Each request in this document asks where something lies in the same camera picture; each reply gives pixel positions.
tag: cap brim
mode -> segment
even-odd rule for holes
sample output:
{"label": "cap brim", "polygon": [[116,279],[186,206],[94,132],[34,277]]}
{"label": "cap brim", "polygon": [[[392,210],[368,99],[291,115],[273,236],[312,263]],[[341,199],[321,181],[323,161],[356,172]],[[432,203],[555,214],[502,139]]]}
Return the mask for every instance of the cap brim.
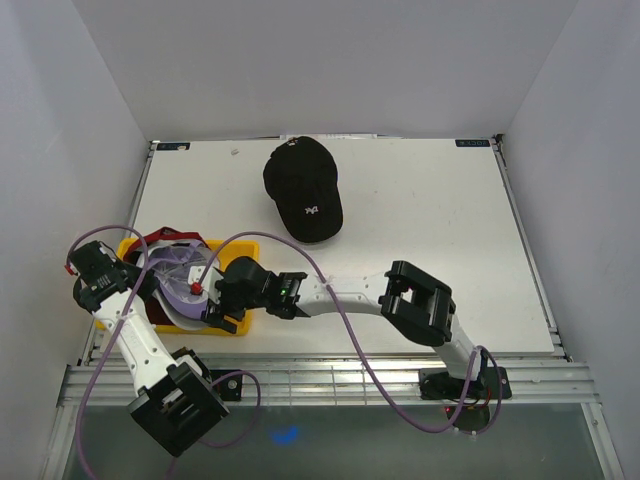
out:
{"label": "cap brim", "polygon": [[324,202],[321,211],[306,213],[305,207],[286,208],[276,202],[282,223],[293,238],[302,243],[317,243],[333,237],[342,228],[340,195]]}

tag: white table surface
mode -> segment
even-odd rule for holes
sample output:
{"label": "white table surface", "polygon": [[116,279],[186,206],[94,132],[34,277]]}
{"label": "white table surface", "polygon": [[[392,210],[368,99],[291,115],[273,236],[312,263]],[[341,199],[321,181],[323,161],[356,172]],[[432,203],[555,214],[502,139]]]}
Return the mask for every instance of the white table surface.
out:
{"label": "white table surface", "polygon": [[[260,230],[287,236],[262,169],[280,140],[193,142],[157,151],[135,228],[162,226],[224,239]],[[386,271],[408,260],[453,289],[469,337],[498,354],[551,352],[547,323],[491,148],[453,140],[323,140],[338,165],[344,226],[304,248],[329,275]],[[284,245],[257,239],[261,264],[309,270]],[[366,352],[420,353],[384,318],[351,315]],[[245,337],[162,335],[169,349],[256,354],[352,354],[337,314],[281,320],[255,312]]]}

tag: black baseball cap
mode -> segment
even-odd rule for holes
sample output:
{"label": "black baseball cap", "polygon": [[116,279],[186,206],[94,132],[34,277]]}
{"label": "black baseball cap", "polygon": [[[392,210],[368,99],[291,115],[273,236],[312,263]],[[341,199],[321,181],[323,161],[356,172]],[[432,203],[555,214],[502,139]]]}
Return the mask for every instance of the black baseball cap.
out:
{"label": "black baseball cap", "polygon": [[315,243],[340,231],[338,169],[322,144],[309,137],[290,139],[273,151],[262,175],[293,238]]}

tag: yellow bin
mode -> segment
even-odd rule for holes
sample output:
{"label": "yellow bin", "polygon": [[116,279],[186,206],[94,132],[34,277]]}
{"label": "yellow bin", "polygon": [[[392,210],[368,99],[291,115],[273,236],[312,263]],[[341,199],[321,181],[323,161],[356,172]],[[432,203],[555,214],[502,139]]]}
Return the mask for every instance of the yellow bin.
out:
{"label": "yellow bin", "polygon": [[[124,254],[127,252],[129,247],[133,242],[135,242],[135,238],[126,238],[122,242],[120,242],[120,246],[118,247],[118,251],[116,254],[118,258],[122,258]],[[215,250],[222,244],[222,240],[205,240],[207,245],[211,250]],[[238,257],[251,257],[255,261],[258,261],[258,257],[260,254],[260,246],[257,242],[248,241],[248,240],[236,240],[231,242],[229,245],[224,247],[220,254],[218,255],[218,260],[220,261],[220,269],[225,270],[227,265],[231,262],[231,260]],[[253,319],[253,312],[249,310],[241,322],[234,320],[233,318],[227,317],[227,320],[235,323],[238,326],[238,330],[235,334],[225,332],[224,330],[220,330],[219,328],[203,328],[202,330],[190,331],[183,330],[181,328],[176,327],[175,325],[156,325],[156,332],[158,333],[195,333],[198,335],[222,335],[222,336],[238,336],[238,335],[246,335],[251,328],[251,320]],[[104,326],[96,321],[96,325],[100,329],[104,329]]]}

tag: glass panel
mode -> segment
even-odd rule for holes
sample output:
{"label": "glass panel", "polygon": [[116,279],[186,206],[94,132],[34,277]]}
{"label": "glass panel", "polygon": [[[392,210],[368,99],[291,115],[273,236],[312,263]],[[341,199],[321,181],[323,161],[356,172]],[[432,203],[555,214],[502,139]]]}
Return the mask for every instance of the glass panel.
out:
{"label": "glass panel", "polygon": [[[409,407],[442,423],[442,407]],[[236,408],[207,438],[230,439],[252,410]],[[85,419],[88,459],[101,479],[161,479],[170,456],[122,407],[92,407]],[[67,480],[85,479],[75,456]],[[245,440],[224,450],[195,445],[174,479],[601,479],[580,405],[506,405],[486,434],[429,435],[389,407],[267,407]]]}

